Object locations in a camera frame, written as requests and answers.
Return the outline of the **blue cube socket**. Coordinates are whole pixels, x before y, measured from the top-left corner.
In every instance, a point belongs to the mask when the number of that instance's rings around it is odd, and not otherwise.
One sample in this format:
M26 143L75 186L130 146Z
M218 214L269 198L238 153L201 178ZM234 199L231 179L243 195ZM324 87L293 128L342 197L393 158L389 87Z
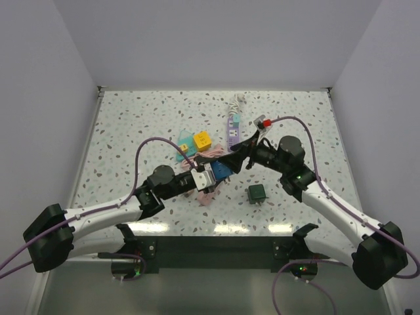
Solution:
M223 165L219 161L212 161L210 166L216 181L225 180L233 174L229 167Z

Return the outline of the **pink power strip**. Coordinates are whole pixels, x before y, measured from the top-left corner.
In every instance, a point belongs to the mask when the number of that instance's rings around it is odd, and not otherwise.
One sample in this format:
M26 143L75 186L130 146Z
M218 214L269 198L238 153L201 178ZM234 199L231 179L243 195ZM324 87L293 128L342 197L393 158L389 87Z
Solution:
M204 192L199 192L197 195L196 200L199 202L200 205L202 206L208 206L210 205L215 198L220 194L220 190L222 188L222 184L219 184L216 188L214 192L210 192L208 194L204 193Z

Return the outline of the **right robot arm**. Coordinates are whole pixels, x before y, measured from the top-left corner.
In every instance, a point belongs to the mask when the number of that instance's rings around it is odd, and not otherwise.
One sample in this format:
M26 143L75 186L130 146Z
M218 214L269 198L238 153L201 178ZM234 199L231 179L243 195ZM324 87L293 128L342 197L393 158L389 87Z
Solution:
M353 245L352 250L331 249L326 255L352 267L370 289L379 289L402 269L408 258L401 229L393 222L383 224L360 212L326 186L304 163L305 150L295 136L284 136L278 147L265 144L255 133L219 158L221 164L239 173L245 160L250 169L262 165L281 174L287 194L319 212Z

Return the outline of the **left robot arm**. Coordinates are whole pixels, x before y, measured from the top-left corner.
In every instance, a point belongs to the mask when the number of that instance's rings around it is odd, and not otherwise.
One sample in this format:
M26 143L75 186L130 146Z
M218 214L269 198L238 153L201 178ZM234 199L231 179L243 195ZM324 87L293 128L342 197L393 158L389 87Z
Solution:
M199 157L192 168L176 174L172 167L156 167L126 196L85 208L46 207L24 231L31 262L37 273L51 271L69 258L91 253L130 257L136 241L126 222L136 222L163 210L163 201L191 190L211 193L232 174L219 159Z

